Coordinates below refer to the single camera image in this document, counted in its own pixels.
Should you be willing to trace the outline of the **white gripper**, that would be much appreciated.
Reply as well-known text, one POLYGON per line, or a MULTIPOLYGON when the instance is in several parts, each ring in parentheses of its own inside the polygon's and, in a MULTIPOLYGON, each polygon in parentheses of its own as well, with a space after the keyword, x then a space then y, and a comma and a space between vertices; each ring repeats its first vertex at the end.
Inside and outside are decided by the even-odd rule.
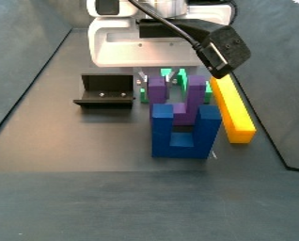
MULTIPOLYGON (((227 3, 207 4, 203 0, 137 0, 161 17, 200 19, 229 24, 232 7, 227 3)), ((180 38, 141 38, 138 20, 148 16, 128 0, 86 0, 94 18, 88 28, 89 52, 98 67, 184 67, 201 64, 189 43, 180 38)), ((164 76, 165 97, 177 84, 176 73, 164 76)), ((138 71, 137 86, 148 90, 148 75, 138 71)))

